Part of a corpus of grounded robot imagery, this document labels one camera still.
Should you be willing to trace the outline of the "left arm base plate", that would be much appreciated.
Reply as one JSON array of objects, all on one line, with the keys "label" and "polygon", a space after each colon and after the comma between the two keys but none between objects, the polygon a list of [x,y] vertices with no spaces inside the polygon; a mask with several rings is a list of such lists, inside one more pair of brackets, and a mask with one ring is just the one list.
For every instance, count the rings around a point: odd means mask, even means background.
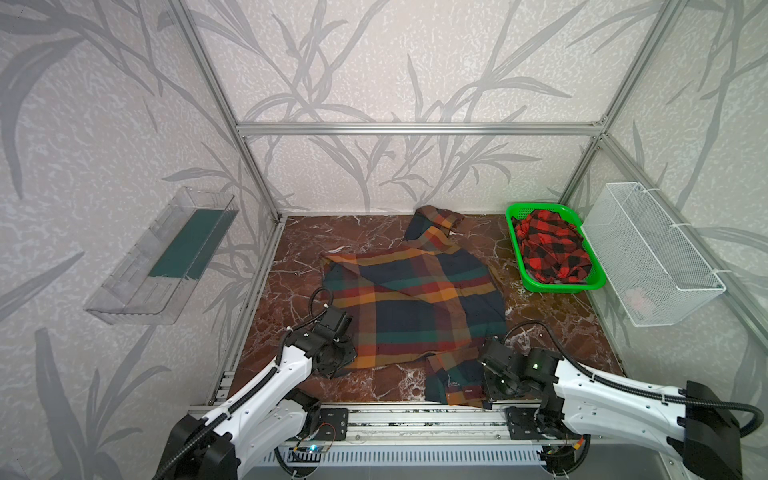
[{"label": "left arm base plate", "polygon": [[290,440],[343,441],[347,437],[350,410],[322,407],[307,414],[299,433]]}]

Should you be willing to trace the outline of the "multicolour plaid shirt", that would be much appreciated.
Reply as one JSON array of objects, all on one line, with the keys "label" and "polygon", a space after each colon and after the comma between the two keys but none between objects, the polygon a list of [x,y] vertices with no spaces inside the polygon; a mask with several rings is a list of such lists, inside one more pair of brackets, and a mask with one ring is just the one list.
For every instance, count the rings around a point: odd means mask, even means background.
[{"label": "multicolour plaid shirt", "polygon": [[451,235],[463,215],[419,208],[396,246],[326,253],[323,286],[352,317],[352,370],[423,362],[425,398],[487,408],[479,350],[506,331],[490,269]]}]

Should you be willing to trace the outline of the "green plastic basket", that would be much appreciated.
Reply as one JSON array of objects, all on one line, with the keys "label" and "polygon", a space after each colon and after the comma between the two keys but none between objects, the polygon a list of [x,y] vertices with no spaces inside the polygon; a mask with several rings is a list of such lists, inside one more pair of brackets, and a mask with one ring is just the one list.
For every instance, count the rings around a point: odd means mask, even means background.
[{"label": "green plastic basket", "polygon": [[516,203],[507,208],[506,220],[527,290],[572,294],[605,285],[607,276],[575,211],[560,204]]}]

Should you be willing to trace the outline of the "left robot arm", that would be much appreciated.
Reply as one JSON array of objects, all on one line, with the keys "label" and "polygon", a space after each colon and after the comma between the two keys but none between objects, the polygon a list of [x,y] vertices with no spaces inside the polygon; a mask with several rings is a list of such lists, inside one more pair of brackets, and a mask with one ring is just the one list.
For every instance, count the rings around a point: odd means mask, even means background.
[{"label": "left robot arm", "polygon": [[156,479],[241,479],[283,442],[319,428],[320,401],[299,389],[331,378],[356,359],[347,335],[352,317],[326,305],[305,325],[288,328],[276,356],[231,398],[172,428]]}]

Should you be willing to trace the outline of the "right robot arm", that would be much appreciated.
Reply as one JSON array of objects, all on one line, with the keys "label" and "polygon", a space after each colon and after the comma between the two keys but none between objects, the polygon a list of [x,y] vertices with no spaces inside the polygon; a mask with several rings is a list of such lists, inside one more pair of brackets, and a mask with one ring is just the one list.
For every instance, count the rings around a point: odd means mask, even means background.
[{"label": "right robot arm", "polygon": [[478,361],[493,401],[534,396],[536,407],[508,407],[509,433],[585,444],[607,437],[682,461],[702,479],[743,476],[741,432],[731,408],[708,386],[682,389],[634,381],[534,348],[523,354],[497,338],[481,347]]}]

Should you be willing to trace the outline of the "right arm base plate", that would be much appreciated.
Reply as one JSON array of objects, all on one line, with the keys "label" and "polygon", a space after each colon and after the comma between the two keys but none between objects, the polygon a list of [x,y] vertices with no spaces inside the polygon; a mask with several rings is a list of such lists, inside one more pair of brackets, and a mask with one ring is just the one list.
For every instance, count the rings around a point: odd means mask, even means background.
[{"label": "right arm base plate", "polygon": [[512,440],[577,443],[589,435],[576,433],[565,424],[565,415],[540,406],[508,406],[503,410]]}]

